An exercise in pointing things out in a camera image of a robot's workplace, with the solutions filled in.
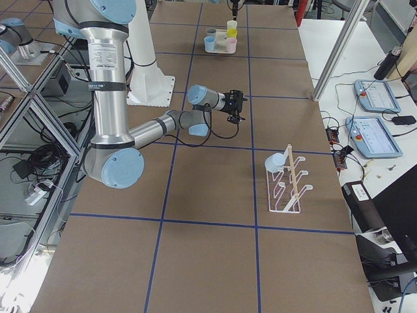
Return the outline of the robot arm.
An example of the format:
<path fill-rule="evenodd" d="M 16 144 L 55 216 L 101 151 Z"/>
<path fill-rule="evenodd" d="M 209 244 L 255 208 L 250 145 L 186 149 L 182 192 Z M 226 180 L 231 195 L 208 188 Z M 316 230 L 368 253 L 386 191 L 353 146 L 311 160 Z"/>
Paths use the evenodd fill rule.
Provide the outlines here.
<path fill-rule="evenodd" d="M 208 136 L 214 111 L 226 113 L 230 123 L 241 122 L 242 91 L 220 93 L 193 85 L 187 93 L 191 110 L 167 110 L 138 127 L 128 126 L 130 105 L 166 108 L 175 84 L 157 65 L 143 1 L 55 1 L 53 20 L 59 34 L 88 43 L 95 119 L 83 161 L 89 177 L 111 188 L 128 188 L 143 173 L 142 147 L 178 129 Z"/>

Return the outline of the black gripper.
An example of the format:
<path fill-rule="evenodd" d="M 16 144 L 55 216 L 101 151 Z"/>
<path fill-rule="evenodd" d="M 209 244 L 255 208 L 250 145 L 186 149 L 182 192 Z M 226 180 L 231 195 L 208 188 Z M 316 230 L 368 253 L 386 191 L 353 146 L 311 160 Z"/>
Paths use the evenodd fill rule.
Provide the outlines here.
<path fill-rule="evenodd" d="M 242 112 L 243 102 L 246 101 L 244 93 L 240 90 L 232 89 L 230 92 L 224 94 L 225 105 L 223 112 L 228 113 L 227 120 L 230 123 L 244 121 L 244 118 L 240 116 Z"/>
<path fill-rule="evenodd" d="M 229 8 L 232 10 L 232 20 L 237 19 L 237 11 L 239 10 L 239 0 L 229 0 Z"/>

